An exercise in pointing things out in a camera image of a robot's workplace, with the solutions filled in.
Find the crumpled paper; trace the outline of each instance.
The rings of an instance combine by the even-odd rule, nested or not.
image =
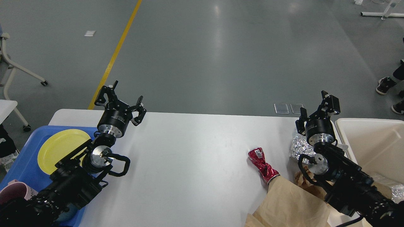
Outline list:
[[[284,177],[269,183],[268,194],[244,227],[329,227],[327,204]]]
[[[307,166],[304,166],[303,168],[306,170],[310,178],[314,177],[314,173],[310,172]],[[299,171],[295,174],[295,183],[305,191],[324,201],[324,197],[327,194],[326,191],[322,187],[311,184],[303,176],[302,172]]]

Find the shoe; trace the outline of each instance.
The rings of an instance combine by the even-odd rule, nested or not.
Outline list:
[[[391,110],[396,114],[404,114],[404,101],[392,105]]]
[[[379,85],[376,88],[376,92],[381,94],[381,95],[385,95],[387,93],[387,91],[393,87],[394,85],[396,85],[397,83],[394,82],[389,76],[386,76],[384,78],[381,78],[379,80]]]
[[[16,150],[14,153],[7,155],[6,157],[0,158],[0,163],[8,172],[11,169],[11,166],[14,164],[14,161],[17,159],[19,155],[19,151]]]

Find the chair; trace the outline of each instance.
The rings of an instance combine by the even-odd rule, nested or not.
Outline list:
[[[41,84],[43,86],[48,85],[48,82],[38,76],[37,74],[31,72],[30,70],[22,67],[21,65],[13,62],[10,59],[10,56],[6,52],[6,40],[10,38],[10,35],[8,33],[1,33],[1,27],[0,27],[0,42],[1,42],[1,47],[0,47],[0,86],[4,86],[3,89],[3,95],[4,98],[7,100],[10,100],[8,96],[8,89],[10,88],[11,82],[13,82],[13,79],[15,77],[15,72],[17,69],[27,73],[30,76],[35,77],[36,79],[41,81]],[[6,72],[8,70],[10,71],[10,74],[8,77],[6,77]],[[17,114],[18,118],[23,122],[23,130],[25,132],[29,132],[31,130],[31,126],[28,124],[27,120],[22,116],[20,111],[17,108],[14,108],[14,112]]]

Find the blue tray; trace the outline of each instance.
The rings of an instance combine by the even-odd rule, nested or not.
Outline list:
[[[54,134],[66,130],[76,128],[85,131],[92,139],[94,139],[94,132],[97,128],[92,127],[69,127],[69,126],[42,126],[36,129],[25,146],[22,148],[20,155],[15,160],[15,163],[0,183],[0,189],[7,186],[7,183],[17,179],[27,183],[36,191],[40,191],[48,186],[52,181],[49,175],[44,173],[38,166],[38,152],[42,144],[45,143]],[[78,227],[81,218],[83,217],[84,208],[79,210],[76,215],[69,221],[62,222],[61,225]]]

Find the barcode on can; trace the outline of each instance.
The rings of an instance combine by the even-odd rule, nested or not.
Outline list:
[[[260,150],[255,150],[255,154],[257,155],[258,158],[262,158],[262,154]]]

